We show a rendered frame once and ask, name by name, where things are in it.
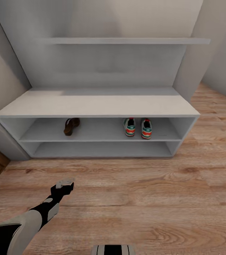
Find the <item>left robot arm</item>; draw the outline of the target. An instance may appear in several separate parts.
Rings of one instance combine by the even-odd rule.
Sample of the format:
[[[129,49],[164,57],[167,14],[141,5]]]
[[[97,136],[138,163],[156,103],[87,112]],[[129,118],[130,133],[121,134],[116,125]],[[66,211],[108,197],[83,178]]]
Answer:
[[[72,183],[72,184],[71,184]],[[71,184],[63,186],[64,184]],[[38,231],[59,210],[59,202],[73,190],[72,179],[57,180],[49,195],[40,205],[0,223],[0,255],[22,255]]]

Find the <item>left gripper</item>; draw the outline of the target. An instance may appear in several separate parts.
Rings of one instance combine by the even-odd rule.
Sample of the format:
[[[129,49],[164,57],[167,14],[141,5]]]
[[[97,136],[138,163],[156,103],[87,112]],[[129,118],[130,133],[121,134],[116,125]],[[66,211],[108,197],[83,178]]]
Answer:
[[[56,186],[51,187],[51,195],[53,193],[59,193],[61,195],[61,199],[64,195],[69,195],[70,192],[73,190],[74,183],[72,182],[71,185],[63,186],[62,188],[56,189]]]

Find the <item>sandal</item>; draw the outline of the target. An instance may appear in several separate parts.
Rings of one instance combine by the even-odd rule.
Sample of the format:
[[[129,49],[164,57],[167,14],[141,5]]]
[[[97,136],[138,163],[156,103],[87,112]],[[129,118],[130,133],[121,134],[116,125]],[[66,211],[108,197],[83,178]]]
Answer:
[[[71,136],[72,132],[73,132],[73,128],[78,127],[80,124],[80,120],[79,118],[72,118],[72,119],[68,119],[65,123],[65,130],[64,130],[64,134],[66,136]]]

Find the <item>gym shoe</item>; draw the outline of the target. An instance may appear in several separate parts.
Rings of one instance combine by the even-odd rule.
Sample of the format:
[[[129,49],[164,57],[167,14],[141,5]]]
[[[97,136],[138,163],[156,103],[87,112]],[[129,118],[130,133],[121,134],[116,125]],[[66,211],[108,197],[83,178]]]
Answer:
[[[125,129],[125,134],[127,136],[134,136],[135,126],[136,126],[134,118],[124,118],[123,126]]]
[[[142,138],[150,139],[152,133],[151,121],[148,118],[141,118],[140,124],[142,126]]]

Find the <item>robot trunk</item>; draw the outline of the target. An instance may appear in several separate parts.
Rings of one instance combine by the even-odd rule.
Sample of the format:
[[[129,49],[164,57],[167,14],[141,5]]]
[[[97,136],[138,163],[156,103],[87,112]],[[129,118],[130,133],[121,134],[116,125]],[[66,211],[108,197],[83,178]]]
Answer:
[[[136,255],[133,245],[94,245],[90,255]]]

